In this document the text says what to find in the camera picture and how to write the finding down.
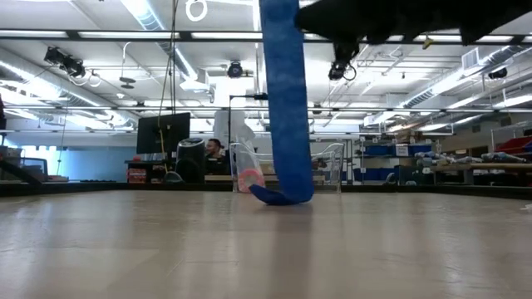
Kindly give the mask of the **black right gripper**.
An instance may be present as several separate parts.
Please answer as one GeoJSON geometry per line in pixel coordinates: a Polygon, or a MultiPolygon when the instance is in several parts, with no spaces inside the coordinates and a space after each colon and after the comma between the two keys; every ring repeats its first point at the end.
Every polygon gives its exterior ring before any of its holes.
{"type": "MultiPolygon", "coordinates": [[[[361,35],[353,26],[349,8],[348,1],[316,1],[298,9],[294,25],[300,31],[332,42],[335,62],[350,62],[359,53],[361,35]]],[[[364,35],[371,45],[382,44],[393,35],[403,35],[404,41],[413,41],[420,34],[413,26],[420,11],[417,0],[361,1],[361,11],[364,35]]]]}

